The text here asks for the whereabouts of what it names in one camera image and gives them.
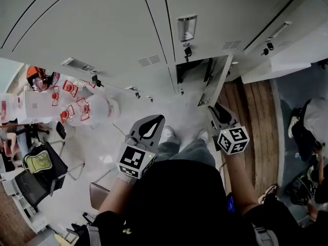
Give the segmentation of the person's right forearm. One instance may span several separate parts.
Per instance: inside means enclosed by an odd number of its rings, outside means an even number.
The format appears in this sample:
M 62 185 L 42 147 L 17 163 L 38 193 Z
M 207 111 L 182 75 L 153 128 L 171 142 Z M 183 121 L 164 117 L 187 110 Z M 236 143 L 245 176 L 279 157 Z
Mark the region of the person's right forearm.
M 239 154 L 223 154 L 229 173 L 234 202 L 241 215 L 259 205 L 256 190 Z

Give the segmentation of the person's left forearm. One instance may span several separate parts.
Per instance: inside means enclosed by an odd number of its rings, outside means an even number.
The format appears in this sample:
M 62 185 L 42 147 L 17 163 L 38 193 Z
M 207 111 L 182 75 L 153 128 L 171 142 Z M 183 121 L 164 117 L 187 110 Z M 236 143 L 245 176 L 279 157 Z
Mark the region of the person's left forearm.
M 111 191 L 101 204 L 98 214 L 110 211 L 122 215 L 137 180 L 137 178 L 119 172 Z

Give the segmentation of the white cardboard box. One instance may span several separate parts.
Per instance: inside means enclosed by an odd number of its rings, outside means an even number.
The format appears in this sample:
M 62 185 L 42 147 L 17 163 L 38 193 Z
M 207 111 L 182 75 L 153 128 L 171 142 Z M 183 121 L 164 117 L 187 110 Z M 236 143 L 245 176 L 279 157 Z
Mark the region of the white cardboard box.
M 19 124 L 49 123 L 59 121 L 66 101 L 52 98 L 51 92 L 23 91 L 19 95 L 20 110 L 17 115 Z

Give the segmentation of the white shelf unit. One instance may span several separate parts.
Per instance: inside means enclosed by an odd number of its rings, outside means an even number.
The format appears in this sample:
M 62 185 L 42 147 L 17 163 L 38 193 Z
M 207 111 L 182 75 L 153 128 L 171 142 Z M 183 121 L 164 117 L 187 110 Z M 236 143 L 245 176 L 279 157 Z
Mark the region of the white shelf unit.
M 36 234 L 43 231 L 49 224 L 46 216 L 42 212 L 35 210 L 27 202 L 14 180 L 1 180 L 1 183 L 6 194 L 12 198 L 18 212 L 22 215 L 29 228 Z

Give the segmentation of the black mesh office chair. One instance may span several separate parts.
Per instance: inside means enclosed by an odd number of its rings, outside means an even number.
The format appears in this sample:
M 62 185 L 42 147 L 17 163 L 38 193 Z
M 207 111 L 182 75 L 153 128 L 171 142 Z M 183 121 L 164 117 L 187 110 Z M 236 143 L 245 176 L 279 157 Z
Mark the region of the black mesh office chair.
M 32 151 L 28 154 L 36 154 L 42 150 L 45 150 L 44 144 L 35 147 L 32 149 Z M 72 169 L 68 169 L 68 173 L 66 174 L 71 176 L 70 172 L 77 169 L 78 167 L 83 168 L 85 166 L 85 163 L 81 163 Z M 46 191 L 44 188 L 38 183 L 37 180 L 37 173 L 31 174 L 27 170 L 22 171 L 18 175 L 15 176 L 14 180 L 16 185 L 18 186 L 20 192 L 22 195 L 26 198 L 27 202 L 32 206 L 36 207 L 45 197 L 48 195 L 46 194 Z

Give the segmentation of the person's white shoe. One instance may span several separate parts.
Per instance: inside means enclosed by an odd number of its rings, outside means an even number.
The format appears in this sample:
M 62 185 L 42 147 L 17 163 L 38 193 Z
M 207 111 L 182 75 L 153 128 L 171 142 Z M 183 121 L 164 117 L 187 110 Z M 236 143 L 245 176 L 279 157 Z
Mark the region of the person's white shoe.
M 174 130 L 170 126 L 164 127 L 163 135 L 166 139 L 176 136 L 175 133 L 174 133 Z
M 209 133 L 207 130 L 201 130 L 198 134 L 198 139 L 203 140 L 206 144 L 208 143 L 209 140 Z

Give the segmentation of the person's right white shoe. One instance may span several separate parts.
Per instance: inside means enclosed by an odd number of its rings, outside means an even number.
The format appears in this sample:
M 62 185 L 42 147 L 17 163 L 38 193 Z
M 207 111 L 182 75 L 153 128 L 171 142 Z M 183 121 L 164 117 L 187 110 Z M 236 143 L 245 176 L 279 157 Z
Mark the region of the person's right white shoe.
M 209 133 L 207 130 L 201 130 L 198 134 L 198 139 L 203 140 L 206 144 L 208 143 L 209 140 Z

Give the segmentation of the person's left white shoe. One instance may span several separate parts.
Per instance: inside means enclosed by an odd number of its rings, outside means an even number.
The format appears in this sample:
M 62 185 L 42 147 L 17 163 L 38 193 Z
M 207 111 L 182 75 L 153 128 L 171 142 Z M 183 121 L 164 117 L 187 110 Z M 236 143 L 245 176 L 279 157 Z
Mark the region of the person's left white shoe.
M 170 126 L 164 127 L 163 135 L 166 139 L 176 136 L 175 133 L 174 133 L 174 130 Z

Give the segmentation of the grey metal locker cabinet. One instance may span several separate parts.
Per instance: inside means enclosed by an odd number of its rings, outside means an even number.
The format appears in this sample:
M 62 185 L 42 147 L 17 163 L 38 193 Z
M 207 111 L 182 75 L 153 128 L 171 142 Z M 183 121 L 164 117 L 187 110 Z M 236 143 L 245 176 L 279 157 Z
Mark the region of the grey metal locker cabinet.
M 0 57 L 153 101 L 206 87 L 207 63 L 177 83 L 176 66 L 227 56 L 239 64 L 328 58 L 328 0 L 0 0 Z M 261 55 L 267 43 L 274 50 Z

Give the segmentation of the brown chair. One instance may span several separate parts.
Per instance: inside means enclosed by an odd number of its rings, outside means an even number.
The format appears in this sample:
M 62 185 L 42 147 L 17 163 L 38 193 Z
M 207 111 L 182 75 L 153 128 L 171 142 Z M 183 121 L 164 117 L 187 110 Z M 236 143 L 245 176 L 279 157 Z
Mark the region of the brown chair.
M 103 204 L 105 198 L 108 196 L 110 191 L 97 183 L 91 182 L 89 186 L 90 192 L 90 204 L 95 210 L 99 210 Z

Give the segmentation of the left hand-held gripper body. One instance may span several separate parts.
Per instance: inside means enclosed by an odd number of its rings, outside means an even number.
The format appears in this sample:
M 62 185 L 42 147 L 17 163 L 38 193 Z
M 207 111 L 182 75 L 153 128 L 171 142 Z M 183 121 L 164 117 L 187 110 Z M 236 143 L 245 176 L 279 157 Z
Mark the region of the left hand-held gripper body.
M 140 142 L 136 138 L 126 137 L 120 146 L 116 161 L 119 172 L 141 179 L 154 163 L 158 154 L 157 142 Z

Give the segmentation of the group of clear water jugs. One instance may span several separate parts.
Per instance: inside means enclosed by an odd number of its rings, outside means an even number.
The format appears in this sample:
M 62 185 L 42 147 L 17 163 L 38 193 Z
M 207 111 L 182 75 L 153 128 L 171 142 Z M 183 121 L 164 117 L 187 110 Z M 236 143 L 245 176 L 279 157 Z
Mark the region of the group of clear water jugs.
M 90 83 L 79 79 L 59 79 L 52 87 L 52 106 L 58 107 L 60 122 L 72 127 L 96 126 L 119 116 L 116 101 Z

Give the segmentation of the locker door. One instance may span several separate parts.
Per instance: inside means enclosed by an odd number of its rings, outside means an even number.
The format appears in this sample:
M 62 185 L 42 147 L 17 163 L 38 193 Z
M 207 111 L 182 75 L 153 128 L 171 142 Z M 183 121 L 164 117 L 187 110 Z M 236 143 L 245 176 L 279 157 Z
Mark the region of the locker door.
M 198 107 L 214 106 L 219 98 L 223 84 L 228 76 L 228 72 L 234 55 L 218 56 L 209 58 L 204 82 L 206 87 L 202 92 Z

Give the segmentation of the white trash bin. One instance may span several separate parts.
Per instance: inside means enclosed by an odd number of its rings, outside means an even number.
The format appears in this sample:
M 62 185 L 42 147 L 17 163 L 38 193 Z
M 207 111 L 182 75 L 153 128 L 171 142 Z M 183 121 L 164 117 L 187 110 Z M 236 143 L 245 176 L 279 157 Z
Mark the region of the white trash bin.
M 65 127 L 63 126 L 63 124 L 60 121 L 58 121 L 57 124 L 56 124 L 56 131 L 62 139 L 66 139 L 66 136 L 67 136 L 66 130 L 65 130 Z

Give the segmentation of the person's leg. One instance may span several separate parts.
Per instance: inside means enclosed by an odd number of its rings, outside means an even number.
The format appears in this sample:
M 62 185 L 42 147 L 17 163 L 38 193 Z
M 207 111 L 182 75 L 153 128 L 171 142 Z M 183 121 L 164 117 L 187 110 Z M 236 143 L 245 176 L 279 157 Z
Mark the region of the person's leg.
M 196 161 L 215 167 L 215 159 L 210 153 L 207 143 L 202 138 L 188 144 L 175 156 L 175 159 Z
M 155 158 L 155 162 L 169 160 L 179 153 L 180 139 L 176 136 L 169 137 L 165 142 L 159 144 L 157 149 L 158 156 Z

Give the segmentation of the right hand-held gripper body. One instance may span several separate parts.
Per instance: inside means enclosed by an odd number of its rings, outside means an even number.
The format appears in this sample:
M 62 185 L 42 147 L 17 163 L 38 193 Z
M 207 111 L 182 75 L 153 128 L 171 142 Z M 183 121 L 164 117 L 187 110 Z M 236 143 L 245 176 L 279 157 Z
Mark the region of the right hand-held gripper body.
M 243 152 L 250 138 L 244 126 L 221 130 L 213 137 L 216 151 L 223 151 L 227 155 Z

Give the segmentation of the person's left leg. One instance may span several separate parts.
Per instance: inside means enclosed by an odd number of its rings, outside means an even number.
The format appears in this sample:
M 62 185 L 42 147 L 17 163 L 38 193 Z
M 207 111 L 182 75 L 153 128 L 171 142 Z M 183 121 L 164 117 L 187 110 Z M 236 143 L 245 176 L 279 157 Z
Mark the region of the person's left leg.
M 165 142 L 159 144 L 157 149 L 158 156 L 155 158 L 155 162 L 169 160 L 179 153 L 180 139 L 176 136 L 169 137 Z

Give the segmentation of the green and yellow backpack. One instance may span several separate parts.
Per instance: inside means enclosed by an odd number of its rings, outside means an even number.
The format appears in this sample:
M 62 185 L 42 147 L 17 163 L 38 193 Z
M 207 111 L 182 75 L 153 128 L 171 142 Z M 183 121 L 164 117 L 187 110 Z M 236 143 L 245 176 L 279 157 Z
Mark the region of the green and yellow backpack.
M 42 150 L 36 154 L 27 154 L 23 160 L 23 167 L 31 174 L 52 168 L 52 161 L 47 150 Z

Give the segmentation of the clear jug with red label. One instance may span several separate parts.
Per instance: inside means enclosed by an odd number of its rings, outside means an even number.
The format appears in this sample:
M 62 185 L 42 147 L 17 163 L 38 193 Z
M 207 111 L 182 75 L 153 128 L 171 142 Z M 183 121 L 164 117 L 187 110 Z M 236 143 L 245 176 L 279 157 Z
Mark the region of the clear jug with red label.
M 0 93 L 0 123 L 17 119 L 19 97 L 12 93 Z

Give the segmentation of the person's right leg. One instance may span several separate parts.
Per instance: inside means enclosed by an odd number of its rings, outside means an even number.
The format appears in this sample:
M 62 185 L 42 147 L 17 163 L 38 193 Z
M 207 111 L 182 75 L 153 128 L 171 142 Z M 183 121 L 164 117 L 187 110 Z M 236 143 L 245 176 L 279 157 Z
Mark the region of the person's right leg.
M 175 159 L 196 161 L 215 167 L 215 159 L 210 153 L 207 143 L 202 138 L 188 144 L 175 156 Z

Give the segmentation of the person's black shirt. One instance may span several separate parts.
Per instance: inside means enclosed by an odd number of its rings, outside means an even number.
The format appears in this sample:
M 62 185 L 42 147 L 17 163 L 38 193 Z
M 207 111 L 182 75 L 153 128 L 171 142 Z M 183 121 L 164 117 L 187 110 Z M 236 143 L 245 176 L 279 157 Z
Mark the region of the person's black shirt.
M 190 160 L 155 162 L 132 189 L 122 214 L 100 213 L 101 246 L 258 246 L 273 232 L 297 246 L 300 227 L 285 206 L 229 212 L 219 171 Z

